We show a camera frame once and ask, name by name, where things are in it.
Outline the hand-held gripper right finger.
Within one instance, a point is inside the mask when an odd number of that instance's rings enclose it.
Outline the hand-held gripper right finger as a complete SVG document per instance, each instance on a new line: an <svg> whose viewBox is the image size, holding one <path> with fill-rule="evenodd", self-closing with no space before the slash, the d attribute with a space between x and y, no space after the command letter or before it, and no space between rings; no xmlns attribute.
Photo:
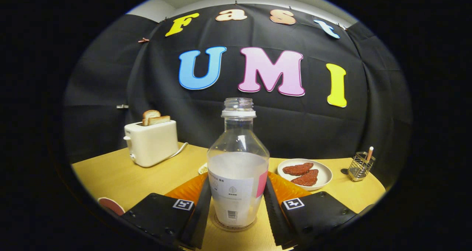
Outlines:
<svg viewBox="0 0 472 251"><path fill-rule="evenodd" d="M272 172L264 199L275 244L283 249L306 250L358 219L329 193L311 194Z"/></svg>

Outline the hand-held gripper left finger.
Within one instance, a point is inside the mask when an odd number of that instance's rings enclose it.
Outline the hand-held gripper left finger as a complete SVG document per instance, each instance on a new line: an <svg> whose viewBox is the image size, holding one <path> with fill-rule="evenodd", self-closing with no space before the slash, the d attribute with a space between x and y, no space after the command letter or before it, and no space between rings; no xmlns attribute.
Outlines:
<svg viewBox="0 0 472 251"><path fill-rule="evenodd" d="M121 215L125 222L165 246L202 247L211 202L207 173L165 195L150 193Z"/></svg>

